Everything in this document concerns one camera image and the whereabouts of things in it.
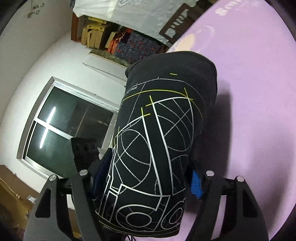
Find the window pane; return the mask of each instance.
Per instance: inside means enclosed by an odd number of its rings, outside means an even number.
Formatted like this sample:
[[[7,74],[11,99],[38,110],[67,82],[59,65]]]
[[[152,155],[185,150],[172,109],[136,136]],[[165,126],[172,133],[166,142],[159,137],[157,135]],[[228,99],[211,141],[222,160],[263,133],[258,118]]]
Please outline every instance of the window pane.
[[[68,141],[68,139],[37,124],[27,156],[62,177],[71,177],[77,173],[77,170],[74,160],[69,158]]]
[[[102,147],[113,113],[54,87],[39,119],[73,136],[95,138]]]

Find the black mount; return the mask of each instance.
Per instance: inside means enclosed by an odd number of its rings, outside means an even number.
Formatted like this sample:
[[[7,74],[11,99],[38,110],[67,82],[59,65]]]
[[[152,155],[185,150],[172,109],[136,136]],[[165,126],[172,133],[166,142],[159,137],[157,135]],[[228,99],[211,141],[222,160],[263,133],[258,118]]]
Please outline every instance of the black mount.
[[[88,170],[72,178],[52,175],[44,185],[30,214],[24,241],[74,241],[67,206],[67,195],[73,196],[77,221],[84,241],[122,239],[123,234],[110,238],[97,219],[91,199],[92,177],[97,161]],[[215,241],[268,241],[262,212],[242,177],[234,180],[216,175],[202,176],[205,195],[186,241],[210,241],[216,223],[221,195],[227,196],[220,237]]]

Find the wall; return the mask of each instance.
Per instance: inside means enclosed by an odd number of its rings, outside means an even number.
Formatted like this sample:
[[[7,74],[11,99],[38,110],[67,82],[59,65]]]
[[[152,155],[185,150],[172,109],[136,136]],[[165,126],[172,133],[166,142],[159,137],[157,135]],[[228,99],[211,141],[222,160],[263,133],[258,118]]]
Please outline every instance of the wall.
[[[45,179],[16,159],[20,138],[30,111],[51,76],[57,77],[116,104],[120,104],[125,88],[88,68],[82,61],[89,48],[71,41],[70,33],[52,45],[26,74],[11,98],[0,126],[0,164],[23,182],[40,192]]]
[[[12,17],[0,36],[0,123],[10,98],[34,62],[71,29],[70,0],[42,0],[28,18],[31,0]]]
[[[218,96],[203,166],[245,178],[271,239],[296,203],[293,36],[264,0],[220,0],[172,50],[191,50],[215,64]]]

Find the patterned fabric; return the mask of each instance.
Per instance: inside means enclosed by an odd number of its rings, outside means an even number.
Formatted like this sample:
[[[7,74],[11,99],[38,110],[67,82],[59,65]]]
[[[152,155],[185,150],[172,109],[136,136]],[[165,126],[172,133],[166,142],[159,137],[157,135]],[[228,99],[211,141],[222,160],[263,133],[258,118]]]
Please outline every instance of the patterned fabric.
[[[139,237],[178,234],[193,140],[216,98],[216,68],[192,52],[130,66],[110,169],[95,198],[105,228]]]
[[[126,43],[118,43],[114,55],[133,64],[155,54],[159,49],[160,44],[156,40],[133,31]]]

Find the black cable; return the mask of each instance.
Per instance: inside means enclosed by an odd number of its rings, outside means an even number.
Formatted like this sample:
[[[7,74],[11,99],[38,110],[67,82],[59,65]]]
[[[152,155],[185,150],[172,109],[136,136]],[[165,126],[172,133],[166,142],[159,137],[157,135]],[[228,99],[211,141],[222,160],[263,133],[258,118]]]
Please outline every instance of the black cable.
[[[128,238],[129,241],[137,241],[134,236],[127,235],[127,234],[122,236],[121,241],[125,241],[126,237]]]

